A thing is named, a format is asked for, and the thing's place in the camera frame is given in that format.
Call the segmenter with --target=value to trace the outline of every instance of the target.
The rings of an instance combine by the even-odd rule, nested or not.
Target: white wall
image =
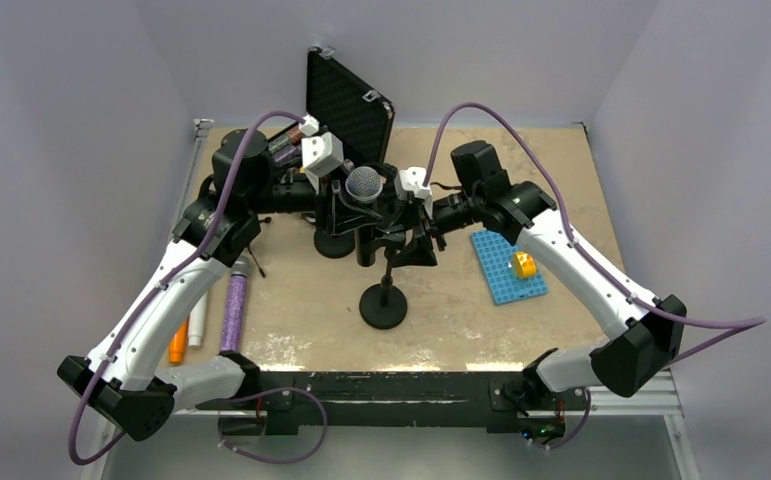
[[[148,276],[192,135],[131,0],[0,0],[0,478],[77,478],[56,368]]]
[[[675,371],[703,478],[771,478],[771,0],[662,0],[591,140],[633,275],[769,317]]]
[[[518,124],[582,121],[600,105],[656,0],[137,0],[194,113],[229,122],[305,107],[305,51],[337,58],[435,122],[460,101]],[[465,112],[457,122],[490,123]]]

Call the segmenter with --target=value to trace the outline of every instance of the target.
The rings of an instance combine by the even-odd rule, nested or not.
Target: microphone grille
[[[356,201],[370,203],[382,193],[382,177],[370,167],[356,167],[347,175],[344,188]]]

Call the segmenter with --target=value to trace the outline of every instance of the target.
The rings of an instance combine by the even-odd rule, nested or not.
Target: black round base
[[[359,313],[364,323],[379,330],[388,330],[403,323],[409,312],[409,303],[399,288],[392,286],[385,306],[379,304],[381,287],[373,285],[361,294]]]
[[[353,232],[333,237],[322,230],[315,230],[314,248],[326,258],[344,258],[356,249],[356,240]]]

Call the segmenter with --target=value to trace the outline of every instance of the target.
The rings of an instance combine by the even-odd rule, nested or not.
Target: wooden table surface
[[[211,173],[211,154],[230,130],[211,131],[197,183]],[[264,129],[268,136],[274,132]],[[558,183],[574,226],[623,269],[582,129],[520,133]],[[386,162],[425,167],[434,136],[433,128],[395,128]],[[433,181],[458,184],[449,152],[476,139],[496,147],[512,183],[531,180],[550,191],[520,147],[497,128],[448,129]],[[435,198],[449,193],[433,192]],[[394,284],[408,298],[408,316],[395,329],[375,330],[362,321],[358,302],[382,277],[382,252],[370,268],[358,266],[355,255],[326,259],[312,244],[313,226],[296,215],[272,217],[252,244],[267,278],[251,276],[241,345],[242,353],[264,370],[519,370],[549,348],[602,337],[585,307],[540,265],[546,295],[494,306],[469,238],[481,226],[448,234],[447,249],[437,253],[437,267],[395,269]],[[188,349],[186,364],[217,353],[226,284],[221,279],[209,292],[205,339],[202,347]]]

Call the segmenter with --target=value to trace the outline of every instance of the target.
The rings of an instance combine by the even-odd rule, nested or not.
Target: microphone stand
[[[393,258],[397,251],[393,247],[385,249],[385,275],[379,285],[371,285],[361,295],[359,313],[364,322],[379,330],[388,330],[403,323],[409,311],[405,294],[394,286],[391,277]]]

